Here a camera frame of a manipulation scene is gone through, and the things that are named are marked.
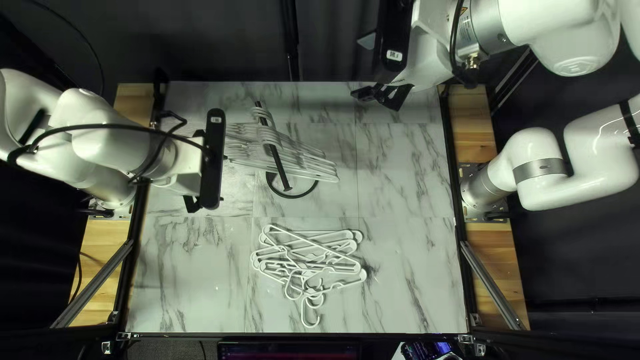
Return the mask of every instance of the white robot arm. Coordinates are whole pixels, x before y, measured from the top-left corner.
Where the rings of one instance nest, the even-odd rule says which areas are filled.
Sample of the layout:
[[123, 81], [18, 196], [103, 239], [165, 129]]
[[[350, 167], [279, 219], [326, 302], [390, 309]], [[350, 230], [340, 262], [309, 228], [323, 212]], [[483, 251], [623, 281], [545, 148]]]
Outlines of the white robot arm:
[[[491, 55], [520, 45], [529, 45], [540, 62], [557, 75], [589, 74], [615, 53], [621, 26], [631, 49], [640, 58], [640, 1], [636, 0], [388, 3], [389, 8], [379, 15], [375, 39], [374, 71], [379, 92], [384, 91], [384, 85], [396, 86], [396, 95], [406, 96], [409, 89], [430, 88], [452, 76], [466, 79], [466, 85], [473, 87], [473, 76], [465, 76], [465, 72], [475, 74], [480, 63]], [[352, 95], [365, 101], [376, 99], [394, 110], [404, 101], [392, 102], [375, 96], [372, 90], [362, 90], [355, 90]]]
[[[37, 128], [26, 134], [33, 119], [43, 113], [49, 116], [42, 117]], [[133, 129], [64, 131], [43, 138], [35, 152], [16, 151], [26, 149], [25, 145], [51, 129], [94, 124]], [[224, 139], [223, 119], [218, 124]], [[121, 116], [90, 91], [74, 88], [60, 92], [19, 71], [0, 70], [0, 158], [12, 161], [14, 155], [16, 165], [84, 190], [104, 208], [131, 203], [135, 184], [127, 175], [140, 174], [154, 186], [198, 197], [203, 164], [207, 167], [216, 158], [221, 166], [221, 154], [203, 154], [204, 136], [176, 141], [175, 137], [152, 136], [151, 131]], [[215, 206], [208, 202], [206, 207]]]
[[[638, 0], [411, 3], [385, 2], [388, 8], [381, 10], [374, 49], [378, 84], [355, 90], [351, 93], [354, 97], [376, 99], [398, 110], [410, 90], [430, 88], [452, 76], [462, 81], [471, 79], [465, 85], [474, 86], [465, 72], [475, 73], [491, 55], [520, 45], [529, 45], [540, 63], [559, 76], [589, 74], [611, 59], [621, 27], [632, 52], [640, 59]], [[404, 26], [409, 36], [401, 29], [390, 29], [390, 23]], [[387, 97], [393, 91], [395, 96]], [[639, 177], [632, 152], [640, 146], [634, 120], [639, 112], [637, 95], [568, 124], [564, 142], [574, 170], [572, 176], [568, 176], [558, 143], [549, 130], [535, 127], [517, 132], [496, 158], [462, 181], [463, 205], [489, 212], [501, 198], [518, 192], [522, 206], [535, 211], [597, 199], [631, 187]]]

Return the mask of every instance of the marble surface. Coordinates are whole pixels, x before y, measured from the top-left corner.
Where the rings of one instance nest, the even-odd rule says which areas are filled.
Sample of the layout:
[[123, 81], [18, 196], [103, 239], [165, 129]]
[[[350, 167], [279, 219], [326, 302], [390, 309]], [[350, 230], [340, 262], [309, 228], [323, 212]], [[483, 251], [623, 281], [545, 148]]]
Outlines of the marble surface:
[[356, 127], [360, 216], [453, 217], [439, 124]]
[[[127, 328], [136, 332], [466, 332], [442, 119], [435, 89], [399, 112], [350, 95], [361, 83], [171, 83], [165, 104], [189, 120], [207, 110], [248, 122], [256, 100], [279, 131], [325, 151], [338, 183], [284, 199], [263, 172], [225, 162], [219, 209], [187, 214], [152, 188]], [[293, 179], [294, 189], [310, 181]], [[307, 329], [282, 287], [248, 265], [266, 224], [359, 229], [363, 286], [327, 296]]]
[[148, 218], [127, 328], [243, 332], [251, 218]]

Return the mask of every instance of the black backdrop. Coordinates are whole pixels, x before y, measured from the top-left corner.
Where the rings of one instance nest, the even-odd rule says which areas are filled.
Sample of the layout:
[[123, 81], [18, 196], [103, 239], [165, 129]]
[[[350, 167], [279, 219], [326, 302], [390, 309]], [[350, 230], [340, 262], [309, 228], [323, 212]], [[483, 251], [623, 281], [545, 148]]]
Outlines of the black backdrop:
[[[607, 65], [585, 76], [564, 78], [537, 64], [493, 116], [499, 150], [516, 131], [541, 126], [567, 159], [565, 125], [638, 93], [640, 62], [624, 39]], [[547, 211], [526, 211], [515, 195], [508, 201], [531, 327], [638, 336], [640, 183]]]

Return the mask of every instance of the pile of hangers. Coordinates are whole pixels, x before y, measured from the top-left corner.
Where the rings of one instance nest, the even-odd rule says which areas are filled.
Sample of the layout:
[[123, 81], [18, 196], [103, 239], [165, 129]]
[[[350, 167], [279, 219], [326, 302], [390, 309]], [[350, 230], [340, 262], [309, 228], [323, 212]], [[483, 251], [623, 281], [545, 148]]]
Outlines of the pile of hangers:
[[254, 269], [284, 286], [284, 296], [300, 300], [300, 321], [312, 328], [320, 323], [306, 320], [310, 312], [324, 304], [330, 291], [360, 284], [367, 272], [351, 256], [362, 241], [357, 230], [288, 231], [269, 224], [262, 229], [262, 247], [251, 253]]
[[256, 122], [227, 124], [225, 155], [231, 163], [281, 176], [284, 170], [288, 176], [339, 181], [336, 164], [322, 150], [277, 131], [271, 113], [264, 108], [252, 108], [251, 114]]

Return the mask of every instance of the barcode sticker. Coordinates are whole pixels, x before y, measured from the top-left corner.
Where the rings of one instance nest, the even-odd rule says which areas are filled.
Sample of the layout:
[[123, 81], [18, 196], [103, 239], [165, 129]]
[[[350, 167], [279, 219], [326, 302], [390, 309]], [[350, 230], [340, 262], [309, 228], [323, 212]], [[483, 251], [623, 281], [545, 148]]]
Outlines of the barcode sticker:
[[387, 59], [402, 61], [402, 53], [393, 50], [387, 50]]

